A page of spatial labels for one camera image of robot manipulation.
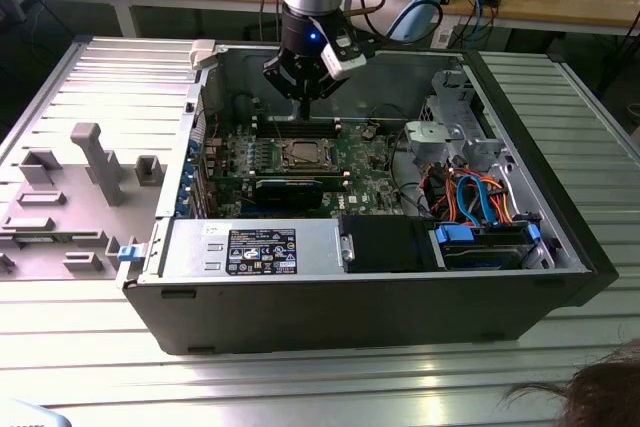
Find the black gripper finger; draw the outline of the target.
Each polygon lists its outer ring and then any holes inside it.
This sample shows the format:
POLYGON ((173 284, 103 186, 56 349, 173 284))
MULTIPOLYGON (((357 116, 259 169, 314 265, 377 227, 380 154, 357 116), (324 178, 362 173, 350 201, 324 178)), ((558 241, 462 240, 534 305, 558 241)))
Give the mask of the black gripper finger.
POLYGON ((310 79, 304 84, 304 119, 310 119, 311 103, 331 96, 345 80, 335 80, 330 75, 320 79, 310 79))
POLYGON ((305 80, 303 67, 296 56, 275 56, 263 65, 265 79, 285 98, 298 103, 295 118, 306 119, 305 80))

